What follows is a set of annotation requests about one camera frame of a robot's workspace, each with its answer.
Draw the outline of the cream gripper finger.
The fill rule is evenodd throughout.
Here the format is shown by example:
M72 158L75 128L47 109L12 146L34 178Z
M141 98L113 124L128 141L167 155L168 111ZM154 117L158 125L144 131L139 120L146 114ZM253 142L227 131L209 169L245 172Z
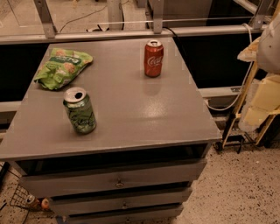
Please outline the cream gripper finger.
M246 126L259 127L269 113L280 106L280 75L268 73L258 82L252 98L247 102L243 113Z
M259 38L256 38L252 43L250 43L244 50L242 50L237 59L245 62L256 61L256 55L259 46Z

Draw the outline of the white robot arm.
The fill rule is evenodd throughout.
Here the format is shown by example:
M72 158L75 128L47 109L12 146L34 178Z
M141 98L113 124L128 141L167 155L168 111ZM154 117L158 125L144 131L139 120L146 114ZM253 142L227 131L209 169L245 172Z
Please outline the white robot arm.
M254 61L267 73L265 78L253 81L238 123L241 130L255 130L280 106L280 13L237 59Z

